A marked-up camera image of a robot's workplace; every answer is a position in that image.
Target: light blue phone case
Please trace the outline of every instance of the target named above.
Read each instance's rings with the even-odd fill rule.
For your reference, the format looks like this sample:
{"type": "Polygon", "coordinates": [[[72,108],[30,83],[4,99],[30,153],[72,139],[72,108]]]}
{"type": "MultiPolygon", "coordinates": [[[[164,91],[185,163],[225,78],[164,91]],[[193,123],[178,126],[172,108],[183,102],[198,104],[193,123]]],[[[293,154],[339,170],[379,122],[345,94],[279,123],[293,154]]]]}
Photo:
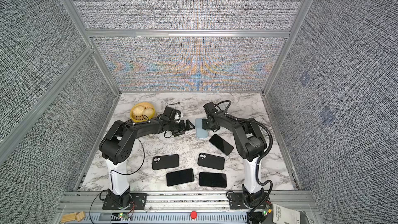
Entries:
{"type": "Polygon", "coordinates": [[[196,129],[196,137],[197,138],[206,138],[209,136],[209,133],[202,128],[202,119],[206,119],[206,118],[196,118],[195,119],[195,129],[196,129]]]}

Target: white marble tabletop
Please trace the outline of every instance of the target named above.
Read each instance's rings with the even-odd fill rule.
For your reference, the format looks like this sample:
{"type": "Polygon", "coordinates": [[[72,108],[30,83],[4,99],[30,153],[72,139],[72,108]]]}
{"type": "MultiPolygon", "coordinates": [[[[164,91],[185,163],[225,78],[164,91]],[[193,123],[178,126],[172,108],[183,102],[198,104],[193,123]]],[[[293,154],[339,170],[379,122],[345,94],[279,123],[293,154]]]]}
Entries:
{"type": "MultiPolygon", "coordinates": [[[[131,108],[139,102],[150,102],[155,106],[156,114],[163,112],[167,104],[181,102],[177,109],[183,113],[182,119],[189,119],[195,124],[196,118],[206,117],[203,108],[205,103],[231,100],[232,104],[228,112],[234,116],[249,118],[264,123],[273,133],[267,112],[259,93],[129,93],[122,94],[119,103],[113,113],[107,131],[116,120],[126,121],[130,119],[131,108]]],[[[145,149],[145,160],[142,168],[135,174],[127,176],[132,191],[200,191],[200,190],[241,190],[244,180],[243,159],[236,151],[232,132],[222,128],[216,132],[219,136],[230,143],[234,150],[226,156],[214,147],[210,137],[214,134],[209,131],[209,137],[198,139],[195,130],[185,134],[165,138],[163,133],[151,134],[141,137],[140,140],[145,149]],[[225,158],[224,170],[210,169],[197,165],[199,153],[208,153],[225,158]],[[152,170],[152,159],[155,156],[178,154],[180,166],[178,168],[152,170]],[[168,187],[166,185],[166,173],[182,169],[192,168],[195,181],[182,185],[168,187]],[[227,188],[201,187],[198,184],[199,172],[225,173],[227,177],[227,188]]],[[[273,181],[274,190],[293,190],[288,171],[283,161],[277,140],[274,139],[271,152],[262,159],[261,178],[262,181],[270,179],[273,181]]],[[[135,171],[142,163],[142,148],[138,140],[135,141],[132,153],[127,159],[127,171],[135,171]]],[[[110,187],[108,170],[105,159],[100,151],[97,151],[92,164],[84,179],[81,191],[101,191],[110,187]]]]}

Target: black phone case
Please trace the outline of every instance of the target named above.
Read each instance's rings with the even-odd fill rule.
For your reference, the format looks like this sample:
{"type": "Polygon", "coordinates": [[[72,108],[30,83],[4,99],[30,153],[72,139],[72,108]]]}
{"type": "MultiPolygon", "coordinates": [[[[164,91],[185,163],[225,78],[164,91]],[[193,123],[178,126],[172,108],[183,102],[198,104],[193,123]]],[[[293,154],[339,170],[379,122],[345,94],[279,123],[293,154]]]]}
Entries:
{"type": "Polygon", "coordinates": [[[167,186],[174,186],[183,183],[191,183],[195,180],[193,177],[193,169],[183,169],[176,172],[166,174],[167,186]]]}
{"type": "Polygon", "coordinates": [[[214,156],[211,154],[200,153],[198,157],[198,165],[212,168],[212,169],[224,169],[225,159],[223,157],[214,156]]]}
{"type": "Polygon", "coordinates": [[[222,173],[200,172],[199,186],[226,188],[226,175],[222,173]]]}
{"type": "Polygon", "coordinates": [[[214,134],[209,142],[214,145],[217,149],[219,149],[222,153],[224,153],[225,155],[229,155],[231,154],[231,152],[234,150],[234,147],[232,145],[230,145],[228,142],[226,142],[222,137],[220,137],[217,134],[214,134]],[[220,143],[222,142],[222,147],[219,147],[218,144],[215,142],[215,139],[218,139],[216,142],[220,143]]]}
{"type": "Polygon", "coordinates": [[[178,154],[157,156],[152,158],[152,170],[176,168],[180,165],[178,154]]]}

